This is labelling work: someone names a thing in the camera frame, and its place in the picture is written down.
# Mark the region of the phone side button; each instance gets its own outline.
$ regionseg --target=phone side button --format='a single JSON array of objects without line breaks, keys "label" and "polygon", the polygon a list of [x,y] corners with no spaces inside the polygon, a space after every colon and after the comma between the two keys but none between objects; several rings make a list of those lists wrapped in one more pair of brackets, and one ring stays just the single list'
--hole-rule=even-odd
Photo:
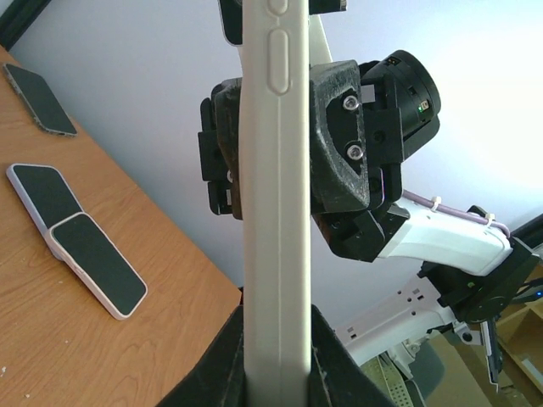
[{"label": "phone side button", "polygon": [[279,17],[287,12],[288,0],[268,0],[268,8]]},{"label": "phone side button", "polygon": [[71,261],[68,262],[68,266],[73,270],[75,271],[79,276],[84,276],[85,275],[85,271],[83,271],[78,265],[76,265],[75,263],[72,263]]},{"label": "phone side button", "polygon": [[288,61],[288,33],[276,28],[268,34],[268,87],[278,96],[290,87]]}]

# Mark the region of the wooden table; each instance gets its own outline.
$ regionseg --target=wooden table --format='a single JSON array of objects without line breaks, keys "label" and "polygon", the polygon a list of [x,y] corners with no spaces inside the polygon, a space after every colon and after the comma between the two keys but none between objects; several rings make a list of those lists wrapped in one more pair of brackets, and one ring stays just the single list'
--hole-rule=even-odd
[{"label": "wooden table", "polygon": [[[13,62],[3,50],[0,61]],[[0,77],[0,406],[156,405],[198,362],[240,294],[76,127],[74,139],[38,130]],[[147,282],[128,320],[111,317],[51,255],[4,175],[14,162],[58,168]]]}]

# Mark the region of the black screen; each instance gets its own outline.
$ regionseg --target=black screen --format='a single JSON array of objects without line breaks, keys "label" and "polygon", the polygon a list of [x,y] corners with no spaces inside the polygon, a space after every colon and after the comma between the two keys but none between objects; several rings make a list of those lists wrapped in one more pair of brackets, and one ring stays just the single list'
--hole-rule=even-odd
[{"label": "black screen", "polygon": [[14,165],[14,172],[47,229],[83,211],[60,173],[53,167]]},{"label": "black screen", "polygon": [[46,130],[77,133],[53,91],[41,76],[11,64],[6,64],[5,69],[13,77],[26,102]]},{"label": "black screen", "polygon": [[123,315],[132,312],[145,285],[88,215],[58,225],[53,237]]}]

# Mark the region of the black mount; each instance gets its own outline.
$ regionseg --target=black mount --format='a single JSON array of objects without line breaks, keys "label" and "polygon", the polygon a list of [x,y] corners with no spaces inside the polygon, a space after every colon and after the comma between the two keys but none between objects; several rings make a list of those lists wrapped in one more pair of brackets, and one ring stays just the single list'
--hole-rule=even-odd
[{"label": "black mount", "polygon": [[[200,106],[200,162],[210,208],[236,219],[243,218],[241,87],[241,78],[223,81]],[[336,255],[374,261],[409,219],[394,205],[403,192],[401,164],[437,133],[439,94],[422,65],[396,51],[381,62],[311,66],[309,98],[311,213]],[[354,105],[346,106],[348,98]]]},{"label": "black mount", "polygon": [[489,275],[471,276],[447,265],[425,262],[419,276],[427,277],[441,294],[439,303],[451,307],[460,322],[468,324],[497,317],[517,294],[540,258],[512,237],[512,253]]},{"label": "black mount", "polygon": [[[244,314],[239,305],[204,356],[158,407],[245,407]],[[317,307],[311,309],[309,407],[393,407],[362,373]]]}]

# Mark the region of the white phone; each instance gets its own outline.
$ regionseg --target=white phone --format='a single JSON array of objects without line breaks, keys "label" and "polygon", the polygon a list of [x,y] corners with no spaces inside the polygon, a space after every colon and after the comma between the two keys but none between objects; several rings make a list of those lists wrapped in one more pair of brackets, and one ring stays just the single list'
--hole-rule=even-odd
[{"label": "white phone", "polygon": [[51,165],[12,164],[6,175],[42,236],[51,226],[83,211],[62,174]]},{"label": "white phone", "polygon": [[60,221],[45,240],[115,319],[128,318],[147,295],[142,277],[88,214]]}]

